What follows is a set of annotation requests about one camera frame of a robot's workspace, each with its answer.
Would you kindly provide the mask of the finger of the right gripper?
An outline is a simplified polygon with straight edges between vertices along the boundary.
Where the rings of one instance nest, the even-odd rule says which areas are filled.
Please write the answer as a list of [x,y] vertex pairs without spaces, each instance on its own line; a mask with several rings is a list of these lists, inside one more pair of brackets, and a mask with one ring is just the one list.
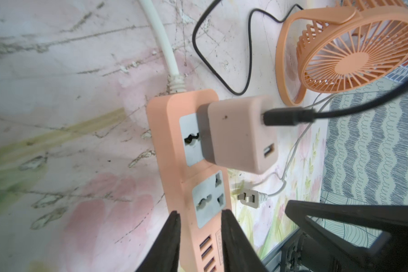
[[375,253],[353,246],[318,225],[313,217],[382,230],[383,234],[389,234],[391,239],[397,240],[392,246],[395,257],[408,251],[408,206],[332,205],[291,200],[285,213],[337,258],[368,258]]

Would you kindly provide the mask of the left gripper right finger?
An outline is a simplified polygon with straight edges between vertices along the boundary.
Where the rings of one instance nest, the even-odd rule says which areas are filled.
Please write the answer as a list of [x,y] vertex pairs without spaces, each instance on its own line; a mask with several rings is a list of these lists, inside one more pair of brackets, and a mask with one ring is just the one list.
[[222,210],[222,252],[225,272],[266,272],[231,210]]

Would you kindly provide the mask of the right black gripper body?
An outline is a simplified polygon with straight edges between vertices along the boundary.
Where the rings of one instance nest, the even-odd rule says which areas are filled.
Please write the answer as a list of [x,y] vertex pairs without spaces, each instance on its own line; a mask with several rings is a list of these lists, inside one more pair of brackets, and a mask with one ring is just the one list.
[[302,230],[281,249],[281,272],[408,272],[408,235],[382,233],[368,248],[365,266],[338,260]]

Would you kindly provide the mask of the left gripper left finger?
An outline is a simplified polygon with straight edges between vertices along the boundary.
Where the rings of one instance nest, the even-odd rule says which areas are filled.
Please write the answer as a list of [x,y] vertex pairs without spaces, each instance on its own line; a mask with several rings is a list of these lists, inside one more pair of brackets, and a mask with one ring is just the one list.
[[179,267],[181,218],[172,211],[136,272],[176,272]]

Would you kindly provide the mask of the pink power strip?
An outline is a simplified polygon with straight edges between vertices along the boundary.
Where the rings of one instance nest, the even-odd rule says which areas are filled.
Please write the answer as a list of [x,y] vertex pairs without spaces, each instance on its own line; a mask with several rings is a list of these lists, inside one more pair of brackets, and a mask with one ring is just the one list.
[[159,96],[147,105],[169,211],[181,218],[180,266],[186,272],[224,271],[221,214],[231,209],[227,169],[204,159],[198,109],[219,100],[214,90]]

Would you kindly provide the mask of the pink USB charger adapter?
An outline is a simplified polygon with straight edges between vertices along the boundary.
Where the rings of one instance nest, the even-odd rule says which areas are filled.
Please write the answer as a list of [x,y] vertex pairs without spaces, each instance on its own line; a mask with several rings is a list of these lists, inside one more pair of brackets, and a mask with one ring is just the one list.
[[208,103],[197,119],[204,158],[221,167],[263,174],[278,160],[277,130],[263,114],[275,107],[271,96]]

